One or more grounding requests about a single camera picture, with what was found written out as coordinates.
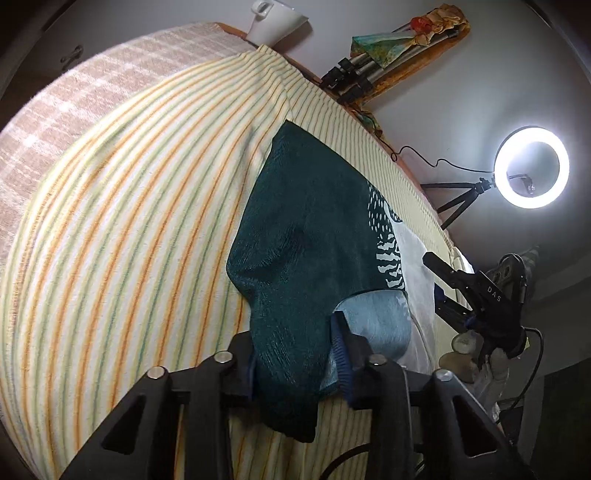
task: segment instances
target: beige plaid fabric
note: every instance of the beige plaid fabric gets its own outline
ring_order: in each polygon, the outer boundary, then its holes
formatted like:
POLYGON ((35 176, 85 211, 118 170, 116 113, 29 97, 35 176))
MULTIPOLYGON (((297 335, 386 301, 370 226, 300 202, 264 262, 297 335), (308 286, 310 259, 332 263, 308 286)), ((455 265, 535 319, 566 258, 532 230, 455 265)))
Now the beige plaid fabric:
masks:
POLYGON ((39 92, 0 132, 0 271, 31 195, 79 136, 146 87, 249 50, 217 24, 185 25, 106 50, 39 92))

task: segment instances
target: bed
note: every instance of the bed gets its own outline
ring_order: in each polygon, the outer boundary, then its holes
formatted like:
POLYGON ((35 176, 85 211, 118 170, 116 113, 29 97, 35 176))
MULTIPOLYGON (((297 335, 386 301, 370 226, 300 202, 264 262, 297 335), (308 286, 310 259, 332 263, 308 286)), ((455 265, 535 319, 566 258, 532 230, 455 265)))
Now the bed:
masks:
MULTIPOLYGON (((38 478, 58 478, 149 367, 192 367, 248 329, 248 304, 223 266, 274 132, 286 120, 361 172, 428 250, 460 265, 423 193, 360 123, 279 54, 266 47, 255 51, 216 24, 158 32, 84 62, 40 92, 0 134, 0 405, 3 424, 38 478), (187 165, 175 160, 176 151, 161 170, 127 165, 129 158, 139 158, 137 145, 126 143, 134 128, 148 125, 154 102, 169 101, 181 85, 193 89, 185 105, 189 112, 201 109, 223 118, 215 135, 208 130, 191 148, 209 152, 215 145, 221 154, 205 157, 210 168, 203 171, 196 160, 187 165), (207 103, 214 95, 219 102, 207 103), (228 105, 237 106, 231 115, 228 105), (233 139, 232 148, 218 145, 219 139, 233 139), (127 145, 129 155, 113 159, 114 144, 127 145), (89 149, 94 159, 105 153, 104 161, 89 163, 89 149), (181 169, 184 183, 175 180, 172 165, 181 169), (160 196, 166 207, 149 194, 168 188, 164 178, 178 193, 160 196), (196 181, 207 194, 197 189, 189 202, 183 188, 196 181), (198 227, 179 220, 190 209, 204 212, 198 227), (160 233, 137 237, 152 231, 147 228, 152 219, 160 233), (77 232, 84 245, 72 240, 77 232), (213 253, 209 245, 215 246, 213 253), (99 261, 83 254, 103 250, 99 261), (126 265, 144 267, 122 269, 120 256, 126 265), (200 273, 199 265, 208 273, 200 273), (84 285, 93 293, 88 302, 84 285), (120 297, 134 299, 133 312, 125 306, 125 314, 116 313, 123 307, 113 306, 112 299, 120 297), (153 298, 153 308, 146 310, 153 298), (154 328, 145 321, 166 312, 172 312, 168 321, 154 328), (180 312, 184 323, 175 321, 180 312), (98 321, 107 317, 113 321, 98 321)), ((159 148, 163 137, 158 138, 149 148, 159 148)), ((447 294, 456 296, 449 289, 447 294)), ((443 321, 436 323, 437 357, 451 350, 453 335, 443 321)), ((350 411, 340 398, 322 402, 318 418, 314 443, 304 444, 256 419, 234 417, 235 477, 317 478, 333 458, 369 436, 369 413, 350 411)), ((181 459, 182 442, 178 454, 181 459)), ((177 462, 179 475, 182 464, 177 462)), ((335 478, 362 478, 364 468, 360 455, 335 478)))

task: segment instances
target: glowing white ring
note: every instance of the glowing white ring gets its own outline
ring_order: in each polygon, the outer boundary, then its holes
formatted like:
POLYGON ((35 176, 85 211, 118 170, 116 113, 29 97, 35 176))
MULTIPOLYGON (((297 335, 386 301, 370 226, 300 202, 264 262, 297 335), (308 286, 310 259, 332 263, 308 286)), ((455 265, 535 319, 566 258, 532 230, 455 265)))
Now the glowing white ring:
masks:
POLYGON ((495 161, 495 184, 501 195, 513 205, 522 208, 539 208, 558 198, 569 179, 569 155, 560 139, 552 132, 540 127, 528 127, 513 133, 501 146, 495 161), (523 148, 534 142, 551 146, 558 156, 558 178, 552 188, 537 197, 524 197, 511 188, 507 170, 513 159, 523 148))

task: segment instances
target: white mug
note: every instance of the white mug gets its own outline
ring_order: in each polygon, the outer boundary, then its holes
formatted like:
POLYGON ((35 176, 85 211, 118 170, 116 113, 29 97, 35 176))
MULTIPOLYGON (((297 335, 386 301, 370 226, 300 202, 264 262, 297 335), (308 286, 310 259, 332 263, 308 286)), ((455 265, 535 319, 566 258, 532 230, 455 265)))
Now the white mug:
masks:
POLYGON ((278 0, 255 0, 251 10, 255 18, 246 39, 255 45, 272 47, 308 20, 278 0))

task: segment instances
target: black cable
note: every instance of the black cable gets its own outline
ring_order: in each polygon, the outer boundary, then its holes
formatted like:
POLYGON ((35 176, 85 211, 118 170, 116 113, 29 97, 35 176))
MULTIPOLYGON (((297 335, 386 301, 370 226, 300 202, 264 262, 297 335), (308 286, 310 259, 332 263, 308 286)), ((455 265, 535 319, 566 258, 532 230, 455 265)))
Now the black cable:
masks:
POLYGON ((346 462, 347 460, 354 457, 355 455, 358 455, 358 454, 364 453, 364 452, 368 452, 369 445, 370 445, 369 443, 364 443, 363 445, 359 445, 357 447, 351 448, 351 450, 347 450, 342 455, 339 455, 337 458, 335 458, 330 463, 330 465, 328 467, 326 467, 324 469, 324 472, 322 472, 322 474, 320 475, 318 480, 326 480, 330 476, 330 474, 332 472, 334 472, 341 463, 346 462))
POLYGON ((511 404, 511 406, 508 409, 503 410, 501 413, 499 413, 499 419, 495 423, 499 423, 503 418, 505 418, 509 414, 509 412, 511 412, 511 410, 513 410, 515 408, 515 406, 519 403, 519 401, 523 398, 523 396, 525 395, 525 392, 527 392, 527 389, 530 387, 531 383, 534 381, 534 377, 535 377, 536 373, 538 372, 538 368, 540 367, 540 362, 542 361, 542 355, 544 355, 544 337, 542 335, 542 332, 540 332, 537 328, 530 328, 530 327, 524 327, 524 330, 527 332, 533 332, 533 333, 537 334, 537 336, 540 338, 540 352, 538 353, 538 361, 535 363, 535 367, 531 372, 530 379, 525 384, 524 389, 521 391, 521 393, 517 396, 515 401, 511 404))
POLYGON ((431 168, 437 168, 437 166, 439 165, 439 162, 444 161, 447 164, 450 164, 452 167, 454 168, 458 168, 459 170, 465 170, 465 171, 472 171, 474 173, 494 173, 494 171, 492 170, 474 170, 472 168, 466 168, 466 167, 461 167, 459 165, 455 165, 452 162, 450 162, 448 159, 446 158, 439 158, 436 162, 435 165, 433 165, 431 162, 429 162, 425 157, 423 157, 419 152, 417 152, 413 147, 411 147, 410 145, 404 145, 399 152, 394 152, 394 155, 396 156, 396 159, 398 159, 398 156, 402 153, 402 151, 408 148, 409 150, 412 150, 413 152, 415 152, 419 157, 421 157, 423 159, 423 161, 429 165, 431 168))

